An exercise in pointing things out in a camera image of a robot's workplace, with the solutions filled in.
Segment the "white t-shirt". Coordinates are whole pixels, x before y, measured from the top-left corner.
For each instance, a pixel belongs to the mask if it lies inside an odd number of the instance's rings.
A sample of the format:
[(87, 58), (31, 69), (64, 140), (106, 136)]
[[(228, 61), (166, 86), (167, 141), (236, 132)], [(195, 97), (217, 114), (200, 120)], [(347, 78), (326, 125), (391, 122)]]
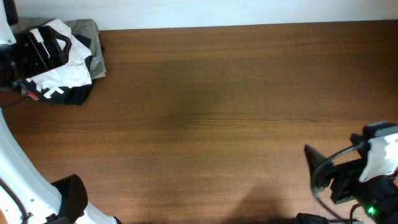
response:
[(90, 49), (76, 39), (72, 34), (71, 28), (60, 19), (52, 20), (44, 26), (50, 26), (71, 40), (72, 46), (69, 51), (68, 62), (61, 67), (27, 78), (26, 80), (28, 82), (33, 81), (41, 89), (53, 87), (72, 88), (92, 84), (90, 72), (85, 63), (85, 59), (91, 56)]

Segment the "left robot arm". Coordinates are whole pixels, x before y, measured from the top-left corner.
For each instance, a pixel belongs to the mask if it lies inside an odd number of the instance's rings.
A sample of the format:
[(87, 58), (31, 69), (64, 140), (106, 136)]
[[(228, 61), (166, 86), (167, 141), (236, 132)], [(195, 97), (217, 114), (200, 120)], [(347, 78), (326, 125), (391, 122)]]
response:
[[(1, 1), (1, 90), (50, 99), (92, 84), (90, 39), (77, 39), (54, 19), (14, 33), (14, 1)], [(48, 182), (1, 119), (1, 211), (8, 223), (112, 223), (119, 220), (89, 203), (76, 174)]]

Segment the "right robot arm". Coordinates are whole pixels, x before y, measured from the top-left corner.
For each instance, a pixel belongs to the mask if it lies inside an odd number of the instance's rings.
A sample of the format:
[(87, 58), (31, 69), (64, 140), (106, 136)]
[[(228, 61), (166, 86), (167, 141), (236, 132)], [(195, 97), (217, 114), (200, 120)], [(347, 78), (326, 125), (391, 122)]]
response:
[(349, 141), (330, 156), (304, 146), (310, 191), (332, 219), (299, 213), (296, 223), (359, 223), (359, 208), (374, 223), (397, 223), (397, 124), (368, 124)]

